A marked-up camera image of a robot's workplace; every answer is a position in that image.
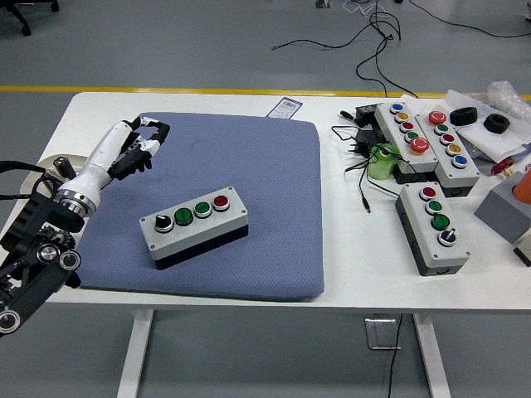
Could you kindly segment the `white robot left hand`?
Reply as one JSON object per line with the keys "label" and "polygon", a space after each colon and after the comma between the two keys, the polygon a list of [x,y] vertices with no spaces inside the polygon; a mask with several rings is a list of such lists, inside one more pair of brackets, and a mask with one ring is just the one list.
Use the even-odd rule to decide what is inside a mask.
{"label": "white robot left hand", "polygon": [[98,206],[100,192],[111,180],[152,167],[151,159],[169,131],[168,124],[147,117],[118,122],[100,140],[77,177],[61,185],[57,196]]}

